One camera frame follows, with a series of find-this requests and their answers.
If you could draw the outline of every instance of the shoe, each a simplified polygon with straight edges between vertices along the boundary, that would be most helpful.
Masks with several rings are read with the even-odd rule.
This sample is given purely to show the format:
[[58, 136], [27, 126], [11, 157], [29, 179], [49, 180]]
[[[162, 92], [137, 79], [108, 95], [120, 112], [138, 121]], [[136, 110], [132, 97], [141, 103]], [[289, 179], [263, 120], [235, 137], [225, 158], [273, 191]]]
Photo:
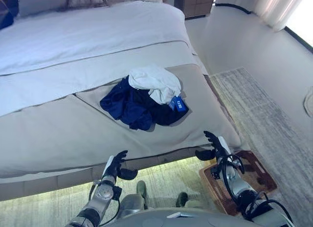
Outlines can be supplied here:
[[147, 197], [147, 186], [144, 181], [138, 181], [137, 183], [137, 188], [136, 188], [136, 193], [140, 194], [144, 200], [146, 200]]
[[176, 201], [176, 207], [184, 207], [187, 201], [188, 201], [188, 194], [185, 192], [181, 192], [178, 195], [178, 198]]

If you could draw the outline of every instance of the gray rug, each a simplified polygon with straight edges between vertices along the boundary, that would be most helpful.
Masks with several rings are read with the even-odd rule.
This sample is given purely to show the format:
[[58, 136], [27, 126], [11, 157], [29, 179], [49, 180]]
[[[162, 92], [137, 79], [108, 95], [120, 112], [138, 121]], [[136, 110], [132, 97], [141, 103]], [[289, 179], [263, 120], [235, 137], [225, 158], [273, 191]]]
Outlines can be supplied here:
[[[190, 199], [199, 200], [205, 208], [218, 212], [198, 173], [208, 165], [210, 162], [193, 157], [140, 170], [132, 181], [117, 181], [123, 188], [121, 200], [127, 194], [136, 193], [137, 182], [143, 180], [147, 184], [149, 208], [175, 206], [178, 194], [184, 191]], [[91, 185], [0, 202], [0, 226], [64, 227], [87, 203]], [[113, 217], [116, 210], [117, 203], [112, 201], [103, 222]]]
[[270, 198], [287, 208], [295, 226], [313, 226], [312, 145], [244, 68], [210, 79], [251, 150], [277, 182]]

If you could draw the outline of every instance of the black cable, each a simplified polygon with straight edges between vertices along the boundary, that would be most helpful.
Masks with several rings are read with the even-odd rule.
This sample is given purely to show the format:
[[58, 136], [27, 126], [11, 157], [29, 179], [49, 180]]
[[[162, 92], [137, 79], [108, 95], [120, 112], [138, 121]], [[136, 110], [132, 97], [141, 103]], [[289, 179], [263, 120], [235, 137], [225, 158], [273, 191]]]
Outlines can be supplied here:
[[253, 202], [251, 203], [250, 205], [250, 208], [248, 210], [248, 212], [246, 213], [247, 216], [250, 216], [251, 215], [251, 212], [252, 212], [252, 209], [256, 203], [256, 201], [261, 197], [261, 195], [264, 194], [266, 200], [268, 200], [268, 196], [266, 195], [265, 191], [260, 191], [257, 196], [255, 197], [255, 199], [253, 200]]
[[116, 214], [115, 214], [109, 221], [107, 221], [107, 222], [105, 222], [105, 223], [99, 225], [99, 227], [105, 226], [106, 224], [108, 224], [109, 222], [111, 222], [115, 217], [117, 217], [117, 215], [118, 215], [118, 213], [119, 213], [119, 210], [120, 210], [120, 205], [121, 205], [120, 201], [119, 201], [119, 200], [117, 200], [117, 201], [118, 201], [118, 208], [117, 208]]
[[234, 158], [236, 158], [239, 162], [240, 162], [240, 165], [242, 166], [243, 168], [243, 173], [245, 172], [244, 170], [244, 165], [243, 165], [243, 162], [241, 161], [240, 157], [237, 156], [237, 155], [233, 155], [233, 154], [230, 154], [230, 155], [227, 155], [227, 156], [224, 156], [220, 162], [220, 165], [222, 166], [222, 175], [223, 175], [223, 181], [224, 181], [224, 184], [226, 186], [226, 189], [231, 197], [231, 199], [235, 202], [236, 205], [239, 205], [239, 202], [238, 202], [238, 199], [235, 197], [235, 195], [233, 194], [233, 192], [231, 191], [230, 187], [229, 187], [229, 184], [228, 184], [228, 180], [227, 180], [227, 176], [226, 176], [226, 167], [227, 165], [230, 163], [228, 161], [228, 158], [231, 158], [231, 160], [233, 161]]
[[93, 185], [92, 185], [92, 187], [91, 187], [91, 189], [90, 189], [90, 192], [89, 192], [88, 201], [90, 201], [90, 200], [91, 200], [91, 195], [92, 195], [93, 190], [95, 189], [95, 187], [96, 187], [96, 185], [95, 185], [95, 184], [93, 184]]
[[263, 203], [258, 205], [258, 207], [254, 210], [254, 212], [257, 211], [259, 208], [262, 208], [263, 206], [265, 206], [267, 204], [270, 204], [270, 203], [275, 203], [275, 204], [279, 205], [283, 209], [283, 211], [285, 212], [287, 218], [293, 223], [292, 218], [291, 218], [289, 212], [285, 209], [285, 207], [280, 202], [278, 202], [278, 201], [276, 201], [274, 199], [269, 199], [269, 200], [264, 201]]

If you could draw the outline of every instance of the bed sheet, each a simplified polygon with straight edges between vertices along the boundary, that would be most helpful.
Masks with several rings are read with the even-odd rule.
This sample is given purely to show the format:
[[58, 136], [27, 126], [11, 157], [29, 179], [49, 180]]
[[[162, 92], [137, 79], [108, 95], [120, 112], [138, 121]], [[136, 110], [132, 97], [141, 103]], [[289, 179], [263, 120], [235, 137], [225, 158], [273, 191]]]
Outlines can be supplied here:
[[55, 172], [105, 163], [129, 150], [129, 159], [207, 144], [209, 130], [231, 147], [242, 142], [197, 65], [168, 68], [182, 83], [190, 111], [171, 126], [131, 130], [99, 108], [113, 85], [77, 93], [0, 117], [0, 178]]

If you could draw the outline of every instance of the blue tag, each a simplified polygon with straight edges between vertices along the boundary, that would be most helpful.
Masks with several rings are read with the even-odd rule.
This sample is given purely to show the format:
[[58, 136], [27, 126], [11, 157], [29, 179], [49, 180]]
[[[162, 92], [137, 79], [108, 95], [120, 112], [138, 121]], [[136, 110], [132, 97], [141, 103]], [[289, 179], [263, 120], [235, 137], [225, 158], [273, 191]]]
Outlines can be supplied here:
[[175, 105], [178, 112], [186, 111], [185, 103], [180, 96], [175, 98]]
[[171, 102], [168, 104], [168, 106], [169, 106], [172, 110], [175, 110], [175, 105], [176, 105], [175, 99], [176, 99], [176, 97], [174, 96], [174, 97], [172, 98]]

